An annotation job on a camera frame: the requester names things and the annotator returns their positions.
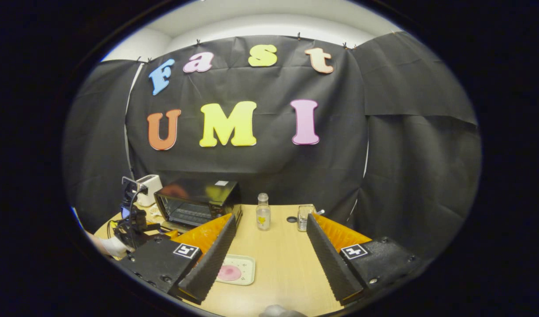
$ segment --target pink letter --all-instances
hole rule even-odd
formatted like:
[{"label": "pink letter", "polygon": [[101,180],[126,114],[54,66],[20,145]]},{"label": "pink letter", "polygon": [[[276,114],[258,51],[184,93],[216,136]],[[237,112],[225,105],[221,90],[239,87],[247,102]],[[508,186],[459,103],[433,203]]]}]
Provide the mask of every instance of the pink letter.
[{"label": "pink letter", "polygon": [[188,62],[185,64],[185,66],[183,66],[183,71],[186,73],[193,73],[195,71],[206,72],[213,66],[211,65],[211,61],[214,57],[215,54],[210,52],[195,54],[189,59],[191,62]]},{"label": "pink letter", "polygon": [[293,137],[295,144],[317,144],[320,139],[314,134],[314,108],[318,104],[314,100],[293,100],[291,106],[297,115],[297,134]]}]

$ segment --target plastic bottle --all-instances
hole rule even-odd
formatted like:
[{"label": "plastic bottle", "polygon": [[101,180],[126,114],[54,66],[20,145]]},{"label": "plastic bottle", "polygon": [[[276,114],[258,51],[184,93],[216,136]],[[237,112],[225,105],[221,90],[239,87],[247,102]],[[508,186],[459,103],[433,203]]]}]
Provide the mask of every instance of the plastic bottle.
[{"label": "plastic bottle", "polygon": [[257,195],[256,222],[257,228],[262,231],[269,230],[271,224],[271,208],[268,201],[269,197],[266,193]]}]

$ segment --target white label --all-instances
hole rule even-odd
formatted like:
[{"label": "white label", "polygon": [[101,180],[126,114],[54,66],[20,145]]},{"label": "white label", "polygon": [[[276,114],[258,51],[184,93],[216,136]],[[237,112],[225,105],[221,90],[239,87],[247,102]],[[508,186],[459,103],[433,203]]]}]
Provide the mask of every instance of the white label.
[{"label": "white label", "polygon": [[188,245],[181,243],[177,246],[177,248],[173,251],[173,254],[181,255],[182,257],[186,258],[193,258],[193,255],[197,253],[197,250],[199,250],[198,247],[194,247],[193,245]]},{"label": "white label", "polygon": [[363,249],[359,244],[351,245],[349,247],[342,247],[341,251],[348,257],[348,259],[355,259],[363,255],[369,254],[366,249]]}]

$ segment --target plate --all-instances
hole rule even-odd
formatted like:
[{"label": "plate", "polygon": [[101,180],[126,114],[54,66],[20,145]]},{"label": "plate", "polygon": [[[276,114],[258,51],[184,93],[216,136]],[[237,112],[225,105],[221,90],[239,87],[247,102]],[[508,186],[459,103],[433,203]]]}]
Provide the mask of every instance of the plate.
[{"label": "plate", "polygon": [[[219,272],[215,281],[235,285],[250,285],[253,283],[255,273],[256,260],[253,257],[227,254],[221,266],[221,272]],[[221,279],[219,278],[221,275],[224,275],[223,278],[232,280]]]}]

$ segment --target white ceiling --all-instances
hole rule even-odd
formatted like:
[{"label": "white ceiling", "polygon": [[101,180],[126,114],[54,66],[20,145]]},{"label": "white ceiling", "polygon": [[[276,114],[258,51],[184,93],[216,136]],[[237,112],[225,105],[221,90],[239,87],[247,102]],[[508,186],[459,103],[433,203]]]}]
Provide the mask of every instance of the white ceiling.
[{"label": "white ceiling", "polygon": [[347,0],[196,0],[148,26],[172,38],[201,26],[248,15],[296,14],[323,18],[381,36],[400,30],[392,22]]}]

